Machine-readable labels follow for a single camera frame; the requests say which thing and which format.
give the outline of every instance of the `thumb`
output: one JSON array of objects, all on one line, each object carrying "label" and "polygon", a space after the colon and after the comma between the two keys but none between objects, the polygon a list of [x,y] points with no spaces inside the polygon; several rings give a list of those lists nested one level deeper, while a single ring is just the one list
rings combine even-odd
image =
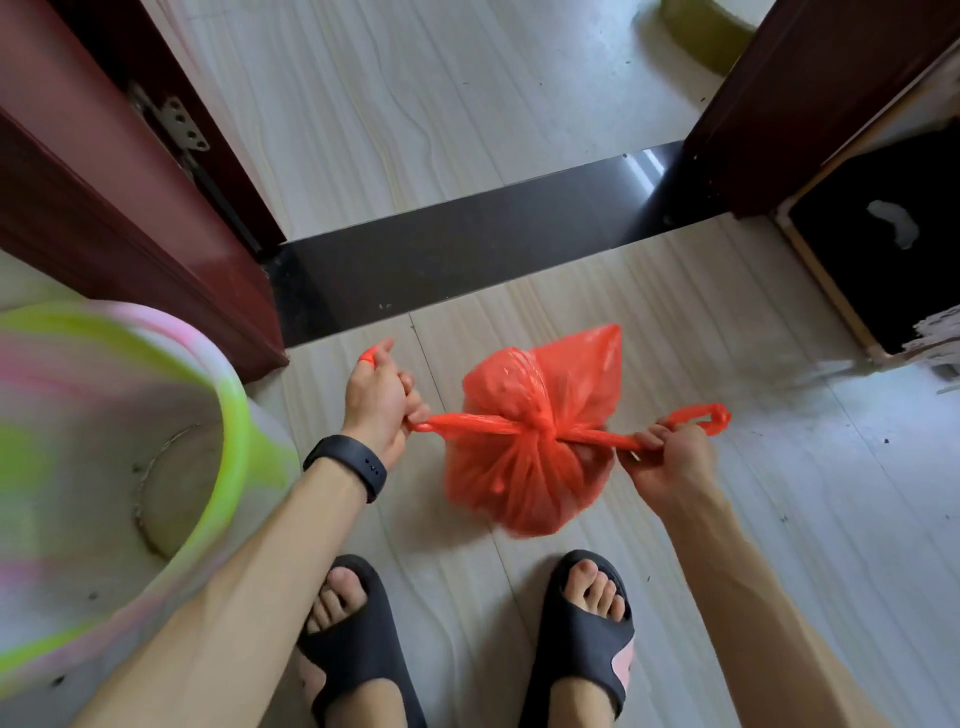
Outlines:
[{"label": "thumb", "polygon": [[627,475],[629,475],[630,478],[634,478],[640,473],[642,466],[632,451],[619,449],[616,452],[616,459],[620,462],[620,465],[623,466],[623,469],[627,471]]}]

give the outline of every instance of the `forearm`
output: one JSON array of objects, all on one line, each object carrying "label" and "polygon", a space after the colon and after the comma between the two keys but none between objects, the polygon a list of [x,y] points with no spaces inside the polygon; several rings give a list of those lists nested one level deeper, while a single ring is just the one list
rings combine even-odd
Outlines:
[{"label": "forearm", "polygon": [[717,492],[666,524],[744,728],[884,726]]},{"label": "forearm", "polygon": [[305,615],[366,502],[322,459],[257,532],[118,668],[77,725],[254,726]]}]

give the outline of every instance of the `finger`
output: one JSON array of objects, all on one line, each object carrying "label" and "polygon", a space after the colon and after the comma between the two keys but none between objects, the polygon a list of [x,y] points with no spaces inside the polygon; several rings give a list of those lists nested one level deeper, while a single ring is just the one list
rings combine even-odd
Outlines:
[{"label": "finger", "polygon": [[672,435],[673,432],[671,432],[668,427],[664,427],[663,425],[650,425],[650,434],[660,438],[666,445],[666,441],[670,439],[670,435]]},{"label": "finger", "polygon": [[417,386],[417,379],[413,376],[412,373],[403,371],[399,374],[400,381],[403,383],[403,394],[409,395],[414,391],[414,387]]},{"label": "finger", "polygon": [[627,475],[633,475],[640,469],[640,461],[637,460],[636,455],[628,449],[619,449],[616,452],[616,459],[620,461],[620,465],[627,471]]},{"label": "finger", "polygon": [[403,409],[403,414],[406,417],[410,417],[414,412],[416,412],[423,405],[423,398],[420,396],[420,392],[416,389],[407,395],[406,406]]},{"label": "finger", "polygon": [[356,366],[353,367],[353,371],[350,372],[350,383],[351,384],[363,384],[370,380],[370,377],[373,376],[373,364],[364,359],[363,361],[358,361]]},{"label": "finger", "polygon": [[390,350],[394,347],[394,337],[390,336],[379,344],[373,350],[373,364],[378,373],[383,376],[396,376],[396,364],[394,358],[390,356]]},{"label": "finger", "polygon": [[430,405],[421,404],[417,410],[412,415],[407,415],[407,420],[418,425],[419,423],[425,423],[430,419]]},{"label": "finger", "polygon": [[616,459],[620,465],[627,471],[627,475],[635,477],[641,473],[658,468],[663,464],[662,450],[647,450],[642,455],[627,449],[619,449],[616,452]]},{"label": "finger", "polygon": [[663,441],[649,429],[638,432],[634,435],[634,439],[639,442],[644,449],[663,449]]}]

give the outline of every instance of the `door frame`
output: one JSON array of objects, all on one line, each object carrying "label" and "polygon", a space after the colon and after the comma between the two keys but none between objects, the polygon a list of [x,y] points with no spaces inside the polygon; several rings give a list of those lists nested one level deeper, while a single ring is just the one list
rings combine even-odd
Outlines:
[{"label": "door frame", "polygon": [[734,214],[768,212],[958,37],[957,0],[777,0],[684,154]]}]

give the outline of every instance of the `knot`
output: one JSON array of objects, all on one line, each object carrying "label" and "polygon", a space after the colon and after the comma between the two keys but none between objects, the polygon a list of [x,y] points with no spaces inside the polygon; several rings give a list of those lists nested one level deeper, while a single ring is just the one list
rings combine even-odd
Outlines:
[{"label": "knot", "polygon": [[557,424],[553,421],[552,412],[537,412],[530,418],[530,424],[544,440],[557,439]]}]

